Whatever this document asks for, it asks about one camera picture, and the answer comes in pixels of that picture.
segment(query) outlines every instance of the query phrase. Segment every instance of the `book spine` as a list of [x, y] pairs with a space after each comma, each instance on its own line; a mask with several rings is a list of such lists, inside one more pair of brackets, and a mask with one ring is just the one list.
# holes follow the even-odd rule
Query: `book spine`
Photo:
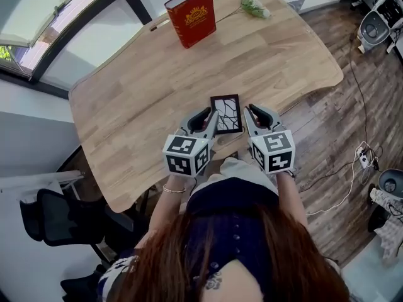
[[176, 22], [176, 17], [174, 15], [174, 12], [172, 11], [172, 9], [167, 9], [169, 18], [171, 19], [172, 25], [174, 26], [174, 29], [179, 37], [179, 40], [181, 41], [182, 45], [184, 46], [184, 48], [189, 48], [189, 44], [187, 43], [187, 41], [183, 38], [183, 34], [181, 32], [181, 27], [178, 26], [177, 22]]

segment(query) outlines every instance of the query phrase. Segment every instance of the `red book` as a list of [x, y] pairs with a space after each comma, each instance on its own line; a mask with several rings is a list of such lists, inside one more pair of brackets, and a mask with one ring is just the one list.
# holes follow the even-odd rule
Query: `red book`
[[165, 8], [185, 48], [215, 32], [213, 0], [169, 0]]

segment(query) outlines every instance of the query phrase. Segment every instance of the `white flower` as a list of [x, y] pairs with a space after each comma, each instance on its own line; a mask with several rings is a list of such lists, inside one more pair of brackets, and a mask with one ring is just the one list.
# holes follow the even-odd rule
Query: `white flower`
[[267, 19], [270, 17], [270, 11], [268, 11], [266, 8], [263, 9], [263, 18]]
[[264, 8], [263, 4], [259, 0], [254, 0], [252, 2], [252, 6], [254, 8], [258, 8], [258, 9], [263, 9]]

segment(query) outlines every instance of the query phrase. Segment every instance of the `tree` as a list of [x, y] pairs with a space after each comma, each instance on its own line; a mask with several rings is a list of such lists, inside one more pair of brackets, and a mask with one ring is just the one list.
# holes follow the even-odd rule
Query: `tree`
[[10, 53], [6, 46], [0, 46], [0, 59], [11, 60]]

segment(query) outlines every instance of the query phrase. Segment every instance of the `tattoo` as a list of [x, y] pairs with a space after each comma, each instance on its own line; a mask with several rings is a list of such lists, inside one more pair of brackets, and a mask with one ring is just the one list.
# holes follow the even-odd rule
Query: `tattoo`
[[206, 282], [206, 289], [219, 289], [221, 282], [221, 272], [216, 272], [208, 277]]

